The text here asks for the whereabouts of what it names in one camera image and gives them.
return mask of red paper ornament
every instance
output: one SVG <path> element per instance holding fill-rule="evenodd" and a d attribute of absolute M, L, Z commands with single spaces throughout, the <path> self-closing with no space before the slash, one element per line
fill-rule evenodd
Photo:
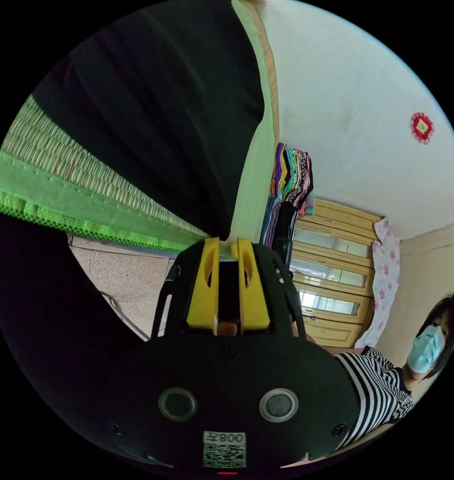
<path fill-rule="evenodd" d="M 412 135 L 421 144 L 427 145 L 434 132 L 432 120 L 424 113 L 414 113 L 410 119 Z"/>

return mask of black and white striped shirt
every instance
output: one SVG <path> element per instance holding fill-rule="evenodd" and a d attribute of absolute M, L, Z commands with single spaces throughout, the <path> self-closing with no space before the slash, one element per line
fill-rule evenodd
<path fill-rule="evenodd" d="M 403 380 L 403 372 L 378 350 L 366 347 L 362 354 L 339 353 L 335 356 L 355 384 L 360 413 L 355 426 L 337 449 L 356 442 L 383 424 L 403 418 L 413 407 L 411 392 Z"/>

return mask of pink floral fabric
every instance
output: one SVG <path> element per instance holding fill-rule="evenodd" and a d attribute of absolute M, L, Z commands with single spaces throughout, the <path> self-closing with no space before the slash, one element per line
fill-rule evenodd
<path fill-rule="evenodd" d="M 400 272 L 400 242 L 393 236 L 389 221 L 384 218 L 375 224 L 375 232 L 379 240 L 372 244 L 373 297 L 375 312 L 370 327 L 355 343 L 355 348 L 374 347 L 385 325 L 398 288 Z"/>

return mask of qr code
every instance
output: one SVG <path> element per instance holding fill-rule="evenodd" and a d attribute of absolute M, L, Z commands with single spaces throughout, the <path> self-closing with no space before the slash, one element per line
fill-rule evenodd
<path fill-rule="evenodd" d="M 244 433 L 204 432 L 204 467 L 245 468 L 245 443 Z"/>

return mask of wooden wardrobe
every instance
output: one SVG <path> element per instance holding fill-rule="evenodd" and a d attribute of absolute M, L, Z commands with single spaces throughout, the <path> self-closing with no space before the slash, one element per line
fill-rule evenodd
<path fill-rule="evenodd" d="M 381 217 L 316 199 L 297 221 L 290 270 L 306 332 L 327 347 L 352 348 L 374 309 L 372 242 Z"/>

